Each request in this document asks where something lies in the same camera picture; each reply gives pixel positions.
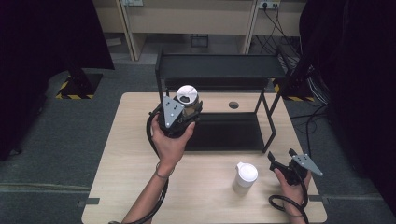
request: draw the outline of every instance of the desk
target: desk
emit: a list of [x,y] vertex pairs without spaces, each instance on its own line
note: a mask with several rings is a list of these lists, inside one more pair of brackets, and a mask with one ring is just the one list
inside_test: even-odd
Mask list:
[[[275,96],[266,94],[268,102]],[[258,97],[258,93],[200,93],[203,112],[235,112],[228,107],[230,101],[240,104],[239,112],[251,111]],[[89,196],[100,201],[86,205],[82,216],[85,224],[121,221],[149,182],[158,158],[146,137],[146,121],[158,101],[158,92],[122,96]],[[263,106],[258,119],[263,137],[269,136]],[[302,150],[283,103],[277,104],[273,120],[277,135],[269,150],[286,164],[290,162],[290,147],[297,153]],[[185,152],[170,178],[154,223],[287,223],[287,216],[268,203],[268,197],[280,193],[280,188],[266,156],[260,151]],[[245,196],[232,188],[235,165],[240,161],[252,163],[259,170],[256,183]],[[308,194],[318,195],[314,181]],[[322,202],[309,202],[305,212],[312,223],[327,218]]]

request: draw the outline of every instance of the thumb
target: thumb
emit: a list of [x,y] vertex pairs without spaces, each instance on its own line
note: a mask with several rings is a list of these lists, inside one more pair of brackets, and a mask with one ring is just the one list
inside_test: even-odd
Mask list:
[[275,168],[274,173],[276,175],[277,180],[279,180],[279,183],[281,185],[287,183],[285,176],[282,174],[282,172],[279,169]]
[[182,138],[186,142],[189,141],[189,139],[192,137],[192,134],[194,133],[194,128],[195,128],[195,122],[192,122],[191,124],[189,124],[186,131],[183,133],[183,135],[181,135],[180,138]]
[[312,177],[312,173],[311,171],[308,171],[308,173],[306,174],[306,178],[304,179],[304,183],[307,189],[309,187],[309,181],[311,180],[311,177]]

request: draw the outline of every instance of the white plastic cup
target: white plastic cup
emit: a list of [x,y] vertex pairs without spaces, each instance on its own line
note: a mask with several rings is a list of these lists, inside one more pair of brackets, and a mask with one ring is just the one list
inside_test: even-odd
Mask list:
[[236,176],[233,181],[233,190],[238,194],[246,194],[256,181],[259,173],[250,163],[239,162],[236,167]]

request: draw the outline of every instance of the hand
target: hand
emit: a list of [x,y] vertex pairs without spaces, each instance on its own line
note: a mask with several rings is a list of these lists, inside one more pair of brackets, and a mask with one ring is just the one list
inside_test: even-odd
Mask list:
[[152,136],[155,147],[160,156],[161,174],[169,174],[183,157],[187,141],[192,137],[195,122],[191,123],[179,138],[169,138],[163,134],[158,123],[158,114],[151,122]]
[[[297,204],[301,205],[304,201],[304,193],[301,185],[291,186],[288,184],[285,176],[282,174],[282,172],[280,172],[280,170],[275,168],[274,172],[277,179],[279,180],[280,187],[282,189],[282,195],[292,199]],[[306,174],[306,178],[304,179],[306,189],[308,189],[309,187],[309,181],[311,180],[311,176],[311,172],[308,171],[308,173]],[[284,207],[288,214],[292,214],[295,216],[299,216],[301,214],[293,205],[289,203],[284,203]]]

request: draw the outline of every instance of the black curtain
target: black curtain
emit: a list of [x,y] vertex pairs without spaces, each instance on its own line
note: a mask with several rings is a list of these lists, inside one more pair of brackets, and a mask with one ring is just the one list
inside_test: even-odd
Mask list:
[[[308,1],[305,46],[335,1]],[[312,64],[331,92],[330,115],[355,168],[369,176],[396,214],[396,1],[346,0],[338,6]]]
[[91,0],[0,3],[0,160],[32,122],[48,80],[71,67],[114,69]]

